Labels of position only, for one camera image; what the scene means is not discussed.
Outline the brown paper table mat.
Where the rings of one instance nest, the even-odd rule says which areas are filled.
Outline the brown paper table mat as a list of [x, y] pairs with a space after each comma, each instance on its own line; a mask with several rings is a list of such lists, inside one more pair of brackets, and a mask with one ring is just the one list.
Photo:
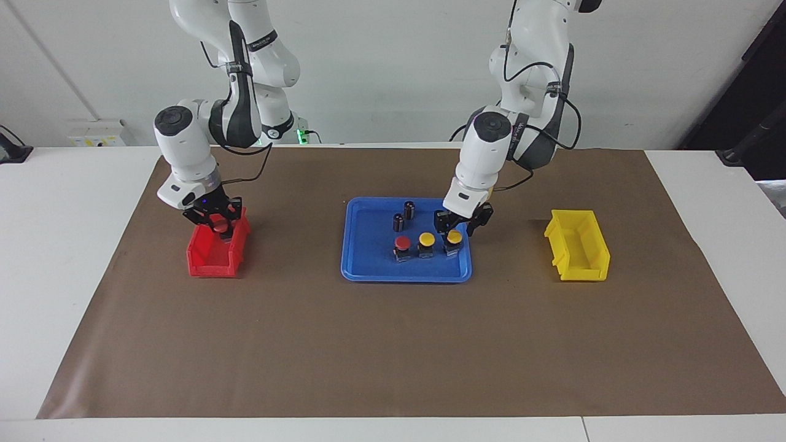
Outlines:
[[[451, 149], [277, 148], [230, 188], [237, 279], [194, 279], [163, 160], [39, 410], [79, 417], [786, 413], [786, 397], [641, 151], [561, 151], [493, 198], [457, 285], [340, 272], [357, 196], [439, 198]], [[607, 279], [561, 281], [551, 210], [592, 210]]]

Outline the white wall socket box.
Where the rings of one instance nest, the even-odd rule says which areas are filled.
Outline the white wall socket box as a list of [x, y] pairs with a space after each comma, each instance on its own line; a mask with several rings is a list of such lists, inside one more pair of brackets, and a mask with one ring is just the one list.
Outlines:
[[133, 138], [123, 120], [71, 120], [66, 132], [68, 142], [75, 147], [123, 147], [132, 145]]

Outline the black backdrop panel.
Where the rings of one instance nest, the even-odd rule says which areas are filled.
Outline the black backdrop panel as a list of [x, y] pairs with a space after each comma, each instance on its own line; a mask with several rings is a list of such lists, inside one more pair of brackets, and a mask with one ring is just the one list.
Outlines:
[[755, 180], [786, 180], [786, 113], [765, 124], [786, 103], [786, 0], [780, 0], [741, 61], [735, 78], [679, 149], [726, 151], [765, 128], [742, 154], [743, 167]]

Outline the blue plastic tray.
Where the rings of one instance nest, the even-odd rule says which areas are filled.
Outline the blue plastic tray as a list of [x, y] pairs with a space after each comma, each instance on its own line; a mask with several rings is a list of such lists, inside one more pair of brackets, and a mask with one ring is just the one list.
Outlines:
[[[402, 235], [411, 241], [412, 257], [399, 262], [394, 254], [393, 229], [396, 213], [403, 213], [406, 201], [414, 204], [412, 220], [404, 223]], [[433, 215], [443, 210], [440, 198], [382, 198], [360, 196], [349, 201], [344, 224], [341, 272], [354, 282], [433, 283], [467, 282], [473, 273], [470, 240], [466, 225], [457, 230], [463, 235], [461, 248], [454, 255], [446, 255], [443, 238], [437, 234]], [[423, 232], [435, 235], [434, 255], [421, 258], [418, 237]]]

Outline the red plastic bin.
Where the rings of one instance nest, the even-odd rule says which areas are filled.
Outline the red plastic bin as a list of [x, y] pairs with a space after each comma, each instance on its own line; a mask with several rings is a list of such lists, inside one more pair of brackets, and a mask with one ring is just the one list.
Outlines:
[[242, 209], [241, 218], [232, 221], [233, 236], [224, 239], [205, 224], [196, 225], [186, 257], [191, 277], [234, 279], [244, 261], [244, 249], [251, 228]]

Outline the yellow plastic bin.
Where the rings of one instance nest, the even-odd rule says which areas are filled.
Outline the yellow plastic bin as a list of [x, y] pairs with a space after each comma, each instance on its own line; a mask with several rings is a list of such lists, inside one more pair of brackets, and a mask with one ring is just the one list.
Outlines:
[[559, 279], [601, 282], [607, 279], [611, 254], [592, 210], [551, 210], [544, 236], [553, 254]]

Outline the black tripod stand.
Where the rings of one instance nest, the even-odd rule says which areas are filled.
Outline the black tripod stand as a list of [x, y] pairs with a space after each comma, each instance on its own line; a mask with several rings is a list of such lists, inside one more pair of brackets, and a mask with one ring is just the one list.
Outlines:
[[727, 167], [744, 168], [757, 181], [786, 180], [786, 113], [767, 118], [735, 147], [716, 154]]

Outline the small black device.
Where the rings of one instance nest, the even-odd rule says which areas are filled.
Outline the small black device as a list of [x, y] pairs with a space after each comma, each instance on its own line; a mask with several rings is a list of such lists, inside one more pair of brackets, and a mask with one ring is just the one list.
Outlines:
[[11, 129], [0, 124], [0, 165], [23, 163], [33, 150], [33, 146], [25, 144]]

